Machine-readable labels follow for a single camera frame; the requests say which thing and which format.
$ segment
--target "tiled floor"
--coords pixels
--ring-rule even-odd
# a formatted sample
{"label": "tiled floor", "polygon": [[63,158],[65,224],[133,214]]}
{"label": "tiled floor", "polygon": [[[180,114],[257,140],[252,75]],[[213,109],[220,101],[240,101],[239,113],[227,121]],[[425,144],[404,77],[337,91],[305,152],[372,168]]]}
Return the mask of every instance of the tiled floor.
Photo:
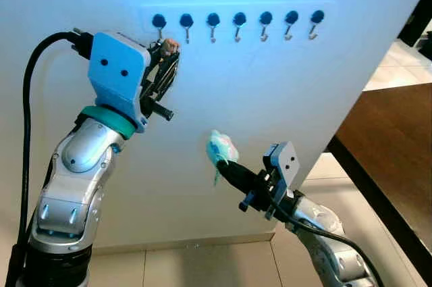
{"label": "tiled floor", "polygon": [[[431,62],[396,41],[365,90],[424,82],[432,82]],[[386,286],[426,286],[329,153],[319,158],[302,191],[340,216],[347,235],[371,257]],[[95,256],[90,286],[314,287],[321,283],[306,249],[277,224],[271,242]]]}

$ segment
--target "metal hook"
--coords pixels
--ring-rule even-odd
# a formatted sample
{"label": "metal hook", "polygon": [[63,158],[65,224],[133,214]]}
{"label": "metal hook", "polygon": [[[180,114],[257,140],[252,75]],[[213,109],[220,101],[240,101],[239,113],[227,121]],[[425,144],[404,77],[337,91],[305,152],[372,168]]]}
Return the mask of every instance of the metal hook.
{"label": "metal hook", "polygon": [[259,18],[259,22],[261,23],[261,25],[263,25],[263,30],[261,31],[260,36],[262,42],[265,42],[269,38],[269,35],[265,33],[265,29],[268,25],[270,25],[272,19],[273,16],[268,11],[263,12]]}
{"label": "metal hook", "polygon": [[312,28],[309,32],[309,39],[315,39],[318,34],[314,32],[315,27],[317,27],[317,24],[322,22],[324,19],[324,12],[322,10],[317,10],[313,13],[312,17],[310,18],[310,21],[312,22]]}
{"label": "metal hook", "polygon": [[285,16],[285,22],[288,24],[288,27],[285,32],[285,40],[289,41],[292,38],[292,35],[290,34],[290,28],[296,22],[298,19],[298,12],[295,10],[292,10],[288,12]]}
{"label": "metal hook", "polygon": [[165,17],[163,17],[161,14],[156,14],[153,16],[152,24],[154,27],[157,28],[159,32],[159,40],[162,41],[162,28],[165,27],[167,24],[167,21],[165,20]]}
{"label": "metal hook", "polygon": [[221,22],[221,20],[219,19],[219,16],[215,12],[209,14],[209,16],[207,17],[207,24],[210,26],[210,29],[211,29],[210,41],[212,43],[214,43],[216,41],[215,28],[217,27],[217,25],[220,24],[220,22]]}
{"label": "metal hook", "polygon": [[182,14],[180,25],[186,29],[186,43],[189,44],[189,28],[194,24],[194,20],[190,14]]}
{"label": "metal hook", "polygon": [[240,28],[246,23],[246,15],[242,12],[236,13],[234,16],[234,19],[232,20],[234,25],[236,25],[236,36],[234,37],[234,40],[238,43],[240,42],[241,37],[238,36],[238,33],[240,31]]}

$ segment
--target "light blue cloth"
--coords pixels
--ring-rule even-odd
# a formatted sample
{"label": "light blue cloth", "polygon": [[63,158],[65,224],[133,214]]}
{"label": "light blue cloth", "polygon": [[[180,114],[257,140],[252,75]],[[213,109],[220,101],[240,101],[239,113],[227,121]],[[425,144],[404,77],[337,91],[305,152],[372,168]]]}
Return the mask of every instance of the light blue cloth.
{"label": "light blue cloth", "polygon": [[[216,166],[217,162],[238,160],[238,151],[228,135],[221,134],[217,130],[212,130],[206,145],[207,155],[210,161]],[[219,181],[220,173],[216,169],[214,185]]]}

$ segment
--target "black cable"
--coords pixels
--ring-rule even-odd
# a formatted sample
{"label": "black cable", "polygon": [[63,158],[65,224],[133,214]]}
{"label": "black cable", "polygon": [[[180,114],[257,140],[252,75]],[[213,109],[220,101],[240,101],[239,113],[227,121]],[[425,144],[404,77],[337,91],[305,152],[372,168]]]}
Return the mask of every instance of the black cable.
{"label": "black cable", "polygon": [[288,215],[288,213],[286,213],[284,211],[284,209],[282,209],[282,207],[279,206],[279,204],[277,204],[273,198],[270,195],[270,192],[267,191],[267,196],[269,197],[269,201],[271,203],[271,205],[278,211],[280,212],[283,216],[285,216],[286,218],[286,222],[289,222],[291,224],[293,224],[296,228],[300,228],[302,230],[305,230],[307,232],[310,232],[312,234],[316,234],[319,236],[324,236],[326,238],[330,238],[332,240],[336,240],[342,243],[345,243],[349,246],[351,246],[355,251],[357,251],[357,253],[364,259],[364,262],[366,262],[366,264],[368,265],[369,269],[372,271],[373,276],[375,277],[378,286],[379,287],[384,287],[384,284],[381,280],[381,277],[379,277],[378,271],[375,268],[375,266],[372,264],[372,261],[367,257],[367,255],[363,252],[363,250],[353,241],[344,238],[343,236],[337,235],[337,234],[333,234],[330,232],[327,232],[325,230],[319,229],[319,228],[313,228],[311,226],[308,226],[304,223],[302,223],[301,221],[298,221],[297,219],[294,219],[291,215]]}
{"label": "black cable", "polygon": [[20,228],[18,232],[17,244],[24,246],[27,243],[26,228],[27,228],[27,214],[28,214],[28,172],[30,167],[30,131],[31,131],[31,117],[30,117],[30,82],[34,67],[42,52],[51,44],[66,39],[70,42],[76,42],[79,35],[73,32],[58,32],[48,36],[41,41],[34,49],[30,59],[28,60],[26,71],[24,73],[24,81],[22,84],[22,107],[24,111],[24,142],[22,151],[22,191],[21,191],[21,214],[20,214]]}

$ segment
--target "baseboard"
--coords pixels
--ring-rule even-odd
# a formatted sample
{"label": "baseboard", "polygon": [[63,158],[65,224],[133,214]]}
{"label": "baseboard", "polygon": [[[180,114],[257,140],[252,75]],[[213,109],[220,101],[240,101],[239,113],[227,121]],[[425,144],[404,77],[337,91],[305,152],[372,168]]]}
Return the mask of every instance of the baseboard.
{"label": "baseboard", "polygon": [[270,241],[275,232],[264,232],[259,234],[241,235],[241,236],[222,236],[216,238],[199,238],[194,240],[180,240],[172,242],[154,242],[146,244],[129,244],[100,246],[93,248],[94,255],[110,255],[114,253],[129,253],[139,251],[152,251],[163,249],[183,249],[196,248],[200,246],[221,245],[221,244],[238,244]]}

